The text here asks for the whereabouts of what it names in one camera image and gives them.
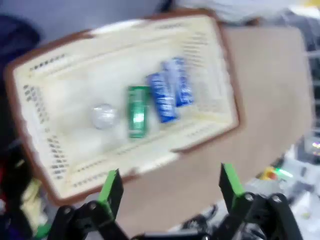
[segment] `bolt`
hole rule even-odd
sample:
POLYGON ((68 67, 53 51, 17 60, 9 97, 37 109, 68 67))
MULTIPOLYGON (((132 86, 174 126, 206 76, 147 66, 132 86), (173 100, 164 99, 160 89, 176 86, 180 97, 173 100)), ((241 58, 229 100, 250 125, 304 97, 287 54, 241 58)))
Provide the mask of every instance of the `bolt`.
POLYGON ((278 196, 273 196, 272 200, 275 201, 276 203, 281 203, 281 199, 278 196))
POLYGON ((95 208, 96 208, 96 204, 91 203, 91 204, 90 204, 90 208, 91 208, 91 210, 95 209, 95 208))
POLYGON ((70 213, 70 208, 66 208, 65 210, 64 210, 64 214, 68 214, 68 213, 70 213))
POLYGON ((252 202, 254 200, 254 197, 251 194, 246 194, 245 199, 247 199, 249 202, 252 202))

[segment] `blue package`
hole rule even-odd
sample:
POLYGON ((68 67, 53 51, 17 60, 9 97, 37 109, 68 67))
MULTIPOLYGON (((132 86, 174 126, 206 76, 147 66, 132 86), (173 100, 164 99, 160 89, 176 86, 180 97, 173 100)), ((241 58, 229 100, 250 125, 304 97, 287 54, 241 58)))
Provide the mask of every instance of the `blue package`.
POLYGON ((156 72, 147 76, 155 108, 161 123, 168 123, 178 118, 175 101, 169 92, 168 84, 162 73, 156 72))
POLYGON ((189 85, 186 63, 183 57, 173 57, 162 63, 169 92, 174 97, 176 107, 190 105, 194 97, 189 85))

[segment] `white plastic basket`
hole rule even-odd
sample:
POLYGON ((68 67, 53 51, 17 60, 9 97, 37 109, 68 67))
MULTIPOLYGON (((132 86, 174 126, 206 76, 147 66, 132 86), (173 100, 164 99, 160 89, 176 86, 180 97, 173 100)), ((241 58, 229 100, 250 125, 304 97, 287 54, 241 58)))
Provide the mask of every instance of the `white plastic basket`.
POLYGON ((143 174, 238 125, 220 30, 205 10, 165 14, 68 36, 9 65, 7 92, 23 147, 56 204, 98 191, 109 170, 143 174), (161 124, 150 106, 149 132, 128 138, 128 86, 146 83, 160 62, 184 56, 195 103, 161 124), (120 112, 111 130, 96 129, 93 106, 120 112))

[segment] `brown table surface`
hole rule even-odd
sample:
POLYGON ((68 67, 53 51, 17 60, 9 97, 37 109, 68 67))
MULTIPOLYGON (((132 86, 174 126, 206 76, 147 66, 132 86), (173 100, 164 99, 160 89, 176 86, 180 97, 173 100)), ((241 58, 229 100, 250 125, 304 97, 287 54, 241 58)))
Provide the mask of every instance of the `brown table surface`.
POLYGON ((165 231, 222 198, 220 163, 243 183, 312 125, 311 77, 297 29, 225 29, 241 92, 242 125, 125 185, 117 220, 130 235, 165 231))

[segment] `green package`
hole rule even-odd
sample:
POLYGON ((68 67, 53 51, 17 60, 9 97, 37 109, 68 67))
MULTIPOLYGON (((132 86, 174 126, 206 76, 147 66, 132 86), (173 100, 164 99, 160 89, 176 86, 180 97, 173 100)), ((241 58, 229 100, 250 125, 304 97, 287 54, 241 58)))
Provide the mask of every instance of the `green package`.
POLYGON ((147 132, 148 86, 128 88, 129 137, 143 138, 147 132))

